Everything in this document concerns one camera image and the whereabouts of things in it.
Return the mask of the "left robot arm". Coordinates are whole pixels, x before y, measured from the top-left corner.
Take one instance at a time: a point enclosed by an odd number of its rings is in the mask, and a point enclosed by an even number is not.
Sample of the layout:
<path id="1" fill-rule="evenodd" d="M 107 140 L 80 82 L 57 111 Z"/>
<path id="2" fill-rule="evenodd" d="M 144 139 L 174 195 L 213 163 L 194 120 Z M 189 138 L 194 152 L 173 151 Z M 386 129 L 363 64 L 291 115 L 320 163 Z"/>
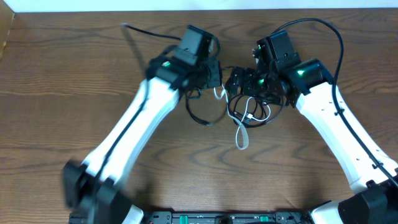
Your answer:
<path id="1" fill-rule="evenodd" d="M 221 85 L 219 40 L 189 25 L 178 41 L 139 63 L 144 79 L 126 112 L 82 162 L 65 164 L 70 223 L 142 223 L 145 212 L 122 193 L 139 154 L 184 94 Z"/>

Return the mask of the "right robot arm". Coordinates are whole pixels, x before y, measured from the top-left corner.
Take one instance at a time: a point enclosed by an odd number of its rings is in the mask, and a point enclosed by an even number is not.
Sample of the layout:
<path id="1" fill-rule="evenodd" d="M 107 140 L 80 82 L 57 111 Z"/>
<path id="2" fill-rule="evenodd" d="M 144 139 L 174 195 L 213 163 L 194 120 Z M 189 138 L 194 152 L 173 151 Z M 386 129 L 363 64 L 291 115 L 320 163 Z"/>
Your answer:
<path id="1" fill-rule="evenodd" d="M 291 105 L 320 133 L 342 167 L 353 196 L 310 209 L 310 223 L 396 223 L 397 163 L 370 137 L 317 59 L 301 61 L 288 34 L 258 40 L 257 67 L 235 68 L 226 89 L 268 104 Z"/>

